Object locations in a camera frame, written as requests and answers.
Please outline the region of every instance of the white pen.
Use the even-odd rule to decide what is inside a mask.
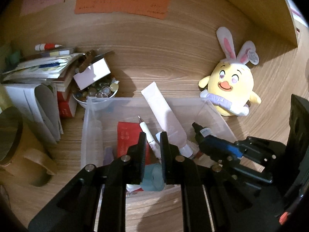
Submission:
[[[139,125],[140,125],[142,131],[144,133],[146,133],[146,138],[147,138],[147,141],[149,143],[151,150],[154,152],[155,156],[161,162],[161,151],[160,151],[159,144],[154,140],[154,138],[153,138],[151,132],[149,131],[146,123],[143,121],[143,119],[140,116],[138,116],[138,122],[139,122]]]

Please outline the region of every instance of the brown mug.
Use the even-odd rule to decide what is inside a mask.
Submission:
[[[57,173],[55,162],[15,107],[0,114],[0,166],[37,187],[46,184]]]

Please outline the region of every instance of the wooden desk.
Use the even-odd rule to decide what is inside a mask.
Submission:
[[[250,66],[254,91],[261,97],[247,117],[227,117],[238,139],[256,136],[286,142],[292,93],[309,98],[309,35],[298,23],[299,47],[256,27],[226,0],[172,0],[166,20],[123,13],[74,15],[75,0],[50,6],[36,14],[19,17],[22,0],[13,0],[1,15],[3,36],[13,47],[31,54],[35,44],[55,42],[80,49],[114,50],[109,58],[112,72],[121,81],[118,96],[141,96],[156,81],[163,96],[197,97],[198,81],[209,75],[223,52],[215,31],[228,27],[238,51],[252,40],[260,64]],[[48,147],[59,173],[43,187],[20,184],[5,171],[13,212],[27,226],[36,213],[80,170],[81,130],[84,110],[63,121],[64,135]],[[127,231],[181,231],[180,193],[152,199],[131,199],[127,205]]]

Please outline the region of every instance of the plush toy eye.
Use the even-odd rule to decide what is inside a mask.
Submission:
[[[220,73],[219,73],[219,78],[220,78],[220,79],[223,79],[224,76],[225,76],[224,70],[220,71]]]
[[[236,83],[238,82],[238,80],[239,80],[238,75],[234,74],[234,75],[232,76],[232,84],[236,84]]]

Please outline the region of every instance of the metal bolt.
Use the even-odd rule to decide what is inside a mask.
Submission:
[[[220,167],[219,165],[213,165],[211,169],[218,173],[222,170],[222,167]]]
[[[93,165],[93,164],[88,164],[85,167],[85,170],[88,171],[88,172],[91,172],[93,169],[95,169],[95,165]]]
[[[131,159],[131,157],[129,156],[129,155],[123,155],[123,156],[121,156],[121,160],[123,161],[123,162],[127,162],[127,161],[129,161]]]
[[[184,157],[182,155],[177,155],[175,157],[175,160],[178,161],[178,162],[184,162],[185,159],[184,159]]]

